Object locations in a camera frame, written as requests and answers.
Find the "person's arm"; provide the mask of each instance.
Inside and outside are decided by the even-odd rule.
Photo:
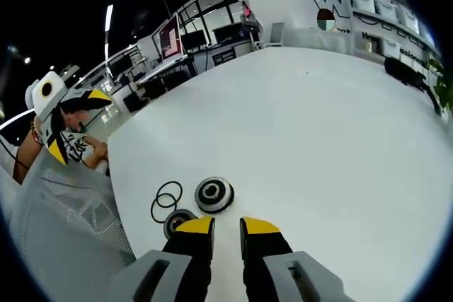
[[[38,143],[35,140],[35,137],[33,136],[33,131],[30,130],[21,146],[19,146],[16,155],[18,162],[16,161],[16,163],[14,164],[13,179],[17,183],[22,184],[28,172],[27,168],[31,168],[31,165],[35,161],[36,157],[38,157],[38,154],[41,152],[41,149],[42,144]]]
[[[95,170],[101,161],[107,159],[107,145],[89,136],[84,137],[83,140],[94,148],[94,153],[84,162],[91,170]]]
[[[85,143],[90,144],[94,149],[103,148],[105,146],[105,143],[97,140],[96,138],[94,138],[92,136],[85,136],[82,140]]]

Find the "computer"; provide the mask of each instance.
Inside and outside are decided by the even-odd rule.
[[[205,32],[203,30],[197,30],[186,35],[182,35],[181,40],[183,41],[183,46],[186,51],[196,49],[197,47],[201,47],[207,43]]]
[[[179,33],[178,15],[174,15],[159,31],[162,60],[181,54],[183,46]]]
[[[112,73],[113,79],[117,79],[124,71],[127,71],[132,67],[132,60],[129,55],[124,56],[109,65],[110,72]]]
[[[213,30],[217,44],[230,44],[250,39],[250,35],[243,29],[242,23],[235,23]]]

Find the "white table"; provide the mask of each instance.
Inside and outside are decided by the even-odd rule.
[[[178,208],[198,216],[193,195],[202,180],[222,176],[234,186],[235,202],[216,217],[206,301],[247,301],[242,216],[280,227],[294,251],[337,274],[357,302],[402,301],[448,224],[452,147],[429,98],[345,54],[247,54],[160,97],[108,147],[137,257],[166,242],[149,214],[163,183],[178,180]]]

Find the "bracelet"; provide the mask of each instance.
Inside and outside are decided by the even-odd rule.
[[[36,143],[38,143],[41,146],[44,145],[44,143],[42,142],[42,139],[40,138],[40,134],[38,133],[38,131],[36,129],[34,120],[31,122],[31,134]]]

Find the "black o-ring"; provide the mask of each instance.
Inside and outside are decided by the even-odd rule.
[[[160,221],[160,220],[156,219],[156,217],[154,217],[153,208],[154,208],[154,203],[159,204],[158,199],[159,199],[160,197],[162,197],[162,196],[170,196],[171,198],[173,198],[173,200],[175,201],[175,203],[172,204],[171,206],[169,206],[169,207],[174,207],[173,211],[176,210],[176,205],[177,205],[177,201],[176,201],[175,197],[174,197],[172,194],[168,194],[168,193],[165,192],[165,193],[163,193],[163,194],[158,194],[158,195],[156,196],[156,198],[154,199],[154,201],[151,203],[151,209],[150,209],[150,211],[151,211],[151,218],[153,219],[153,221],[155,221],[156,223],[159,223],[159,224],[164,224],[166,219],[164,219],[163,221]]]
[[[178,198],[175,198],[172,194],[169,194],[171,195],[171,197],[175,200],[174,203],[170,204],[170,205],[163,205],[159,202],[159,197],[161,196],[160,192],[163,188],[165,188],[168,184],[176,184],[177,186],[179,186],[179,196]],[[179,183],[179,182],[176,182],[175,180],[171,180],[170,182],[167,182],[165,184],[163,184],[159,190],[157,190],[157,193],[156,193],[156,202],[157,202],[157,205],[159,205],[161,208],[171,208],[171,207],[176,207],[176,205],[178,204],[178,202],[180,201],[181,197],[183,196],[183,186]]]

